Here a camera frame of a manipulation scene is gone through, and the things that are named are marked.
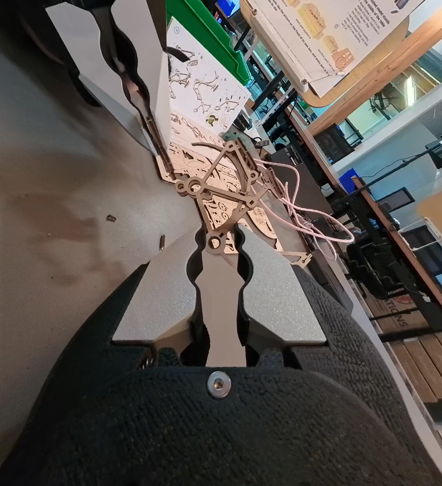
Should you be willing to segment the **wood-edged desk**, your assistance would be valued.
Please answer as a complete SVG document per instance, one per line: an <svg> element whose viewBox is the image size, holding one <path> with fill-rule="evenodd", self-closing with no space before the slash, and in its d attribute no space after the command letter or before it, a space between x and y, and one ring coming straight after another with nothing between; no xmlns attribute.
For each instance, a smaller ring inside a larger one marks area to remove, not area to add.
<svg viewBox="0 0 442 486"><path fill-rule="evenodd" d="M303 116L305 112L298 104L298 95L295 96L295 100L289 98L289 101L283 112L286 125L283 138L297 149L300 157L304 155L308 161L316 165L324 178L327 179L328 187L334 192L338 192L340 187L337 175L321 147L309 131L308 120Z"/></svg>
<svg viewBox="0 0 442 486"><path fill-rule="evenodd" d="M400 269L395 272L402 283L409 282L416 285L416 290L409 293L410 297L428 325L436 332L442 331L442 288L440 284L425 270L398 232L396 225L384 212L382 206L373 199L370 191L362 188L361 179L353 177L352 180L360 192L351 203L364 204L364 217L372 217L380 227L385 228L394 253L402 260Z"/></svg>

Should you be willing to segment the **large wooden parts sheet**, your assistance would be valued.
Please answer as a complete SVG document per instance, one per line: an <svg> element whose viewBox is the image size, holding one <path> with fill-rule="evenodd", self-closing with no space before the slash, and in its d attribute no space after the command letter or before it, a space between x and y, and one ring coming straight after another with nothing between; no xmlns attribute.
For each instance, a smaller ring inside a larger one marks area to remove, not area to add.
<svg viewBox="0 0 442 486"><path fill-rule="evenodd" d="M168 155L174 169L174 176L167 172L162 159L158 156L156 164L160 179L174 184L177 179L197 177L204 179L212 163L218 156L217 150L207 148L207 156L197 151L197 147L184 147L169 143ZM223 157L207 179L207 184L230 192L241 191L241 182L235 166L229 158Z"/></svg>

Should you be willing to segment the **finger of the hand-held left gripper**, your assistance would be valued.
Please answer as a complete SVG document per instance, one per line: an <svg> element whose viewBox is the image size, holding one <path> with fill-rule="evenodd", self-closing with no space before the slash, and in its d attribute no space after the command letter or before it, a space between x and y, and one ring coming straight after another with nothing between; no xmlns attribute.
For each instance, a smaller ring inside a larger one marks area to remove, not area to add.
<svg viewBox="0 0 442 486"><path fill-rule="evenodd" d="M154 142L127 99L121 77L103 56L101 31L93 14L67 2L45 10L78 68L79 81L136 142L156 156Z"/></svg>
<svg viewBox="0 0 442 486"><path fill-rule="evenodd" d="M170 161L165 1L114 1L110 11L126 69L121 78L127 100L138 112L148 148Z"/></svg>

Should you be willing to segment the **wooden parts sheet oval cutouts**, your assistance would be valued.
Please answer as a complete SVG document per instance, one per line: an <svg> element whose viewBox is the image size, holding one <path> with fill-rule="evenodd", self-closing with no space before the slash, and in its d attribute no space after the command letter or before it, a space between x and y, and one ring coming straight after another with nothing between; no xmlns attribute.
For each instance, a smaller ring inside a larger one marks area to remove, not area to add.
<svg viewBox="0 0 442 486"><path fill-rule="evenodd" d="M237 202L217 195L213 195L208 200L196 201L196 203L205 220L206 227L210 231L217 230L228 221L232 212L238 206ZM258 233L270 240L270 243L277 251L283 251L283 247L278 240L273 225L269 221L265 210L262 208L256 207L253 210L248 210L238 222L252 232L256 229Z"/></svg>

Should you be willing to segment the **green plastic bin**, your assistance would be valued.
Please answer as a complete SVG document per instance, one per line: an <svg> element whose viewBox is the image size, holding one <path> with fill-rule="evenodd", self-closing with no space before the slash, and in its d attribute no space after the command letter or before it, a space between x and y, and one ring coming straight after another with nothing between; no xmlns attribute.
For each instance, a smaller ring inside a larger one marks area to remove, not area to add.
<svg viewBox="0 0 442 486"><path fill-rule="evenodd" d="M231 45L231 37L202 1L166 1L167 22L173 17L223 65L243 86L252 76L242 51Z"/></svg>

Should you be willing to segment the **wooden pillar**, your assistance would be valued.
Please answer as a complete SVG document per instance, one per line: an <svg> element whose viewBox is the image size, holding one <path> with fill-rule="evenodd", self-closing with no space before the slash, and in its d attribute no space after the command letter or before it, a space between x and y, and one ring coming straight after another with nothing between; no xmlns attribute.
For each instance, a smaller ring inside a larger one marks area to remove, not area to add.
<svg viewBox="0 0 442 486"><path fill-rule="evenodd" d="M432 51L430 44L409 43L409 40L409 37L404 39L392 52L380 57L377 63L376 56L371 53L369 60L362 61L362 67L356 68L356 74L347 75L322 98L311 92L304 94L303 98L309 106L326 108L309 124L310 133L314 135L332 124L338 124L371 96L380 92L399 73Z"/></svg>

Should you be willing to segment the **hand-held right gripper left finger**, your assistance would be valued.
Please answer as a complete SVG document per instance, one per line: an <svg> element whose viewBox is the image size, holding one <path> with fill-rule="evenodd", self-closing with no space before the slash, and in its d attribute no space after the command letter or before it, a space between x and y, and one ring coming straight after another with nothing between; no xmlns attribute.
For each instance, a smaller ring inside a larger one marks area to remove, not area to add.
<svg viewBox="0 0 442 486"><path fill-rule="evenodd" d="M114 343L208 356L210 337L196 284L205 244L206 226L199 223L150 260L112 335Z"/></svg>

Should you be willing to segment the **black crate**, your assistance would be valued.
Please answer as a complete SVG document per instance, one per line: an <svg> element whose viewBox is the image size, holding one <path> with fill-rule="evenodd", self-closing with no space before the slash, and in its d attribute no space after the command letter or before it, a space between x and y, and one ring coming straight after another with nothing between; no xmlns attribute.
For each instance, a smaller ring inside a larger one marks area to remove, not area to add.
<svg viewBox="0 0 442 486"><path fill-rule="evenodd" d="M315 134L314 139L332 165L354 152L354 147L346 140L337 124L332 124Z"/></svg>

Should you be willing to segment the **assembled wooden crossbow model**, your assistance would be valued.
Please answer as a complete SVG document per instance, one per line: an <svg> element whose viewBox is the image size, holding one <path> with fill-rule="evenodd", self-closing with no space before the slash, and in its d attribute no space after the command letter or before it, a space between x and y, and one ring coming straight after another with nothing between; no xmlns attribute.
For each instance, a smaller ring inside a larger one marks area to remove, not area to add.
<svg viewBox="0 0 442 486"><path fill-rule="evenodd" d="M209 143L192 143L192 147L209 148L218 151L218 156L212 163L204 179L197 177L182 178L175 181L175 188L180 196L189 196L196 201L211 199L213 195L224 197L238 203L231 217L217 230L210 231L206 227L206 251L212 255L223 255L226 250L237 253L234 245L235 225L248 210L262 208L262 197L268 192L278 199L284 196L282 185L276 180L273 169L257 165L255 159L242 141L227 141L223 147ZM227 157L233 163L241 182L241 191L230 192L207 184L210 173L218 162ZM294 259L293 264L304 268L311 260L311 254L300 252L278 251L281 255Z"/></svg>

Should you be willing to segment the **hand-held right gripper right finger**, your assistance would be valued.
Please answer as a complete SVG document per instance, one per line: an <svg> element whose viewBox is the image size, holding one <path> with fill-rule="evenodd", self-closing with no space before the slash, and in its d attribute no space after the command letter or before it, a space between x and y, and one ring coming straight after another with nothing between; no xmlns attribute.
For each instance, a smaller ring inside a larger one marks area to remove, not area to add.
<svg viewBox="0 0 442 486"><path fill-rule="evenodd" d="M237 334L246 359L270 349L322 348L327 337L293 265L245 226L236 225Z"/></svg>

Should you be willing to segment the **small black monitor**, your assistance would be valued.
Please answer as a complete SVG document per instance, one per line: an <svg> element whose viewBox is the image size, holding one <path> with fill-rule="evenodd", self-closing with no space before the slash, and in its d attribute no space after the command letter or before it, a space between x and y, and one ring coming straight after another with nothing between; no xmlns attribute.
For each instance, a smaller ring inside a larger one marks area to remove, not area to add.
<svg viewBox="0 0 442 486"><path fill-rule="evenodd" d="M402 187L397 191L392 192L389 194L385 202L388 204L389 207L389 212L398 210L402 207L405 207L409 204L412 204L415 202L415 199L411 195L411 193L408 191L406 187Z"/></svg>

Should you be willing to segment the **printed cardboard box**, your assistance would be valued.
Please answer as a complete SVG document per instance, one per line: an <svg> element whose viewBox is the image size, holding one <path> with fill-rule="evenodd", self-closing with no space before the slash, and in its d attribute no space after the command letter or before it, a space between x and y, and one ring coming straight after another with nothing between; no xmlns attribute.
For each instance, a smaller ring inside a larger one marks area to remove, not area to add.
<svg viewBox="0 0 442 486"><path fill-rule="evenodd" d="M370 310L373 322L383 333L430 328L408 295L380 300L368 294L364 301Z"/></svg>

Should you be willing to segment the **white instruction booklet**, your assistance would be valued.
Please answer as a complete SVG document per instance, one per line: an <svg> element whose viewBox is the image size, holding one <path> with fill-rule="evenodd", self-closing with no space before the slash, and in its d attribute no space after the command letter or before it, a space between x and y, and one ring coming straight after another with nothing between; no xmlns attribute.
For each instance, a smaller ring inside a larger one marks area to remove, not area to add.
<svg viewBox="0 0 442 486"><path fill-rule="evenodd" d="M209 143L221 147L250 97L248 89L172 18L167 46L187 56L181 62L169 55L171 142L183 147Z"/></svg>

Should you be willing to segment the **teal plastic gadget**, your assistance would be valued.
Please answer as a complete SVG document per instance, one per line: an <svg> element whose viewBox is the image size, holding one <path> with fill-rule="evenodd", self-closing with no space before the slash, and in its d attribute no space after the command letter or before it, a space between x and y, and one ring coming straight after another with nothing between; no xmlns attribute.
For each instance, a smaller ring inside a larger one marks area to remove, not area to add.
<svg viewBox="0 0 442 486"><path fill-rule="evenodd" d="M255 148L252 138L249 135L245 134L244 132L240 132L237 130L227 131L227 132L221 132L219 136L225 142L240 140L247 147L247 149L251 150Z"/></svg>

